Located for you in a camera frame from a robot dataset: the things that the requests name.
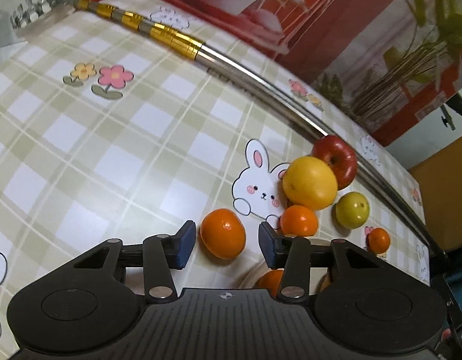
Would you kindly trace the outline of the red apple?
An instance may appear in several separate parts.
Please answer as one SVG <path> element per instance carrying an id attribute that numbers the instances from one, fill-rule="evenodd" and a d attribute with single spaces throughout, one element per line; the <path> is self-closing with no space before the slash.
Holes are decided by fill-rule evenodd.
<path id="1" fill-rule="evenodd" d="M 338 190 L 345 189 L 356 177 L 358 170 L 356 153 L 339 136 L 323 136 L 315 141 L 311 155 L 330 167 L 337 179 Z"/>

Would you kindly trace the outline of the beige round plate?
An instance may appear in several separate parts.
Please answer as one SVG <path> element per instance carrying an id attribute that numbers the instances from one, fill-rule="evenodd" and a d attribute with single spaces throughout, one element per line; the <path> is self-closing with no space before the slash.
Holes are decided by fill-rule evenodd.
<path id="1" fill-rule="evenodd" d="M 330 240 L 308 237 L 307 238 L 312 245 L 330 246 Z M 241 284 L 238 286 L 239 289 L 252 289 L 255 287 L 256 282 L 264 274 L 270 272 L 268 265 L 263 258 L 250 270 L 247 276 L 243 279 Z M 310 286 L 309 293 L 314 294 L 320 291 L 321 283 L 327 274 L 327 265 L 313 265 L 310 268 Z"/>

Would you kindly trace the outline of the small orange tangerine by lemon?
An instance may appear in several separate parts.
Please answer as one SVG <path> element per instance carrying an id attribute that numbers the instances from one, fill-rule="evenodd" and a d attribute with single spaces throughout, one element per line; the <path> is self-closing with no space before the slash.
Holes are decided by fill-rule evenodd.
<path id="1" fill-rule="evenodd" d="M 318 228 L 317 215 L 304 205 L 291 205 L 280 217 L 280 230 L 286 236 L 315 236 Z"/>

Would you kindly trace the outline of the green round fruit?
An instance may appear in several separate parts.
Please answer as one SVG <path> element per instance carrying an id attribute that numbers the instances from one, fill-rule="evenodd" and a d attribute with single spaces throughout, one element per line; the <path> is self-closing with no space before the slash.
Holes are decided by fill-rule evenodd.
<path id="1" fill-rule="evenodd" d="M 369 217 L 370 205 L 362 193 L 349 192 L 335 205 L 337 222 L 347 229 L 356 229 L 365 224 Z"/>

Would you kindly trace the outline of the large yellow lemon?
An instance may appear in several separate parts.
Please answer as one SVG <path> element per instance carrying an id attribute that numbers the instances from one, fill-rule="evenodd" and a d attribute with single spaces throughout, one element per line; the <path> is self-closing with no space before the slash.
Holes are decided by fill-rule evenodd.
<path id="1" fill-rule="evenodd" d="M 319 158 L 296 158 L 287 168 L 282 188 L 286 197 L 311 211 L 330 206 L 338 193 L 338 182 L 330 167 Z"/>

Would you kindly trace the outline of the small yellow-orange kumquat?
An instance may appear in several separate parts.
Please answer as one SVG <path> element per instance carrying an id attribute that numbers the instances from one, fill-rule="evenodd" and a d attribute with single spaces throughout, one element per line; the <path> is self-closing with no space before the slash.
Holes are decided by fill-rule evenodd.
<path id="1" fill-rule="evenodd" d="M 374 228 L 367 240 L 368 248 L 375 254 L 384 254 L 391 245 L 391 238 L 384 228 Z"/>

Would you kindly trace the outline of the checked bunny tablecloth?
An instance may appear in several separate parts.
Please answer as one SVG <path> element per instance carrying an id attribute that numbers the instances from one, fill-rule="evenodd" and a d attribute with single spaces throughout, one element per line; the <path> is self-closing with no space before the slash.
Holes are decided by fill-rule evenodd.
<path id="1" fill-rule="evenodd" d="M 245 42 L 161 0 L 105 0 L 162 19 L 206 38 L 265 77 L 319 117 L 385 177 L 424 222 L 419 185 L 382 146 L 305 81 Z M 99 70 L 124 68 L 123 88 L 98 85 Z M 199 226 L 218 208 L 233 209 L 233 182 L 247 168 L 248 141 L 263 157 L 252 180 L 268 188 L 278 164 L 311 152 L 311 141 L 263 102 L 146 39 L 86 12 L 71 13 L 12 56 L 0 72 L 0 252 L 7 260 L 0 284 L 0 359 L 18 349 L 6 320 L 11 298 L 101 242 L 117 237 L 141 244 L 173 234 L 187 220 Z M 263 261 L 258 226 L 266 216 L 238 212 L 247 243 L 232 261 L 208 257 L 199 242 L 176 288 L 239 287 Z M 263 314 L 260 302 L 218 310 L 215 319 L 189 311 L 198 331 L 159 320 L 145 341 L 170 345 L 178 359 L 238 359 L 231 345 L 248 346 L 252 359 L 296 359 L 274 344 L 274 326 L 243 319 Z"/>

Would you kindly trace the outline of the black exercise bike seat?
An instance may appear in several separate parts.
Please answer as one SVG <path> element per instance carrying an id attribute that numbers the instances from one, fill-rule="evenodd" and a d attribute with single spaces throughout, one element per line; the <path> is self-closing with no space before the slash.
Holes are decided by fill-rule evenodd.
<path id="1" fill-rule="evenodd" d="M 448 108 L 456 112 L 462 117 L 462 96 L 459 93 L 455 93 L 451 96 L 443 105 L 440 110 L 442 112 L 441 121 L 445 128 L 450 128 L 451 131 L 456 130 L 456 125 L 453 122 L 452 116 L 448 111 Z"/>

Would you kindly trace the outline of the printed room backdrop poster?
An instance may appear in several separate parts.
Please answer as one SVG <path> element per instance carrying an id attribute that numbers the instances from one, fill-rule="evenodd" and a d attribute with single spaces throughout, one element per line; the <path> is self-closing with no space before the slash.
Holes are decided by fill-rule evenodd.
<path id="1" fill-rule="evenodd" d="M 462 89 L 462 0 L 163 1 L 248 42 L 383 145 Z"/>

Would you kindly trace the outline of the white appliance at table edge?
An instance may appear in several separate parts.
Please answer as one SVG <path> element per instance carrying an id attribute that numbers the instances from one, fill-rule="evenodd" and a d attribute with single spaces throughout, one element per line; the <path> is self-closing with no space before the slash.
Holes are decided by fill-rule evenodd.
<path id="1" fill-rule="evenodd" d="M 3 63 L 27 45 L 23 37 L 18 37 L 11 24 L 11 16 L 0 10 L 0 69 Z"/>

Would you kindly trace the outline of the telescopic metal pole with rake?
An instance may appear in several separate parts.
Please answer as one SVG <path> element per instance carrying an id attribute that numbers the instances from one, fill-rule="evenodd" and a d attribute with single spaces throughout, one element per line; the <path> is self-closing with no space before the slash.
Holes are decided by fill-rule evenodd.
<path id="1" fill-rule="evenodd" d="M 135 12 L 124 10 L 105 2 L 91 0 L 25 0 L 10 14 L 13 30 L 23 36 L 36 29 L 36 25 L 44 22 L 58 9 L 67 6 L 75 11 L 86 11 L 100 18 L 151 38 L 181 57 L 200 64 L 207 71 L 220 78 L 232 82 L 240 89 L 261 100 L 265 105 L 286 116 L 315 139 L 334 135 L 343 135 L 329 127 L 319 116 L 314 115 L 303 102 L 287 94 L 257 72 L 249 69 L 234 58 L 218 51 L 204 41 L 174 29 L 166 24 L 154 22 Z M 446 253 L 438 246 L 427 231 L 425 223 L 403 198 L 396 188 L 362 155 L 358 147 L 347 143 L 357 158 L 357 176 L 360 182 L 385 203 L 412 232 L 428 248 L 437 259 L 447 258 Z"/>

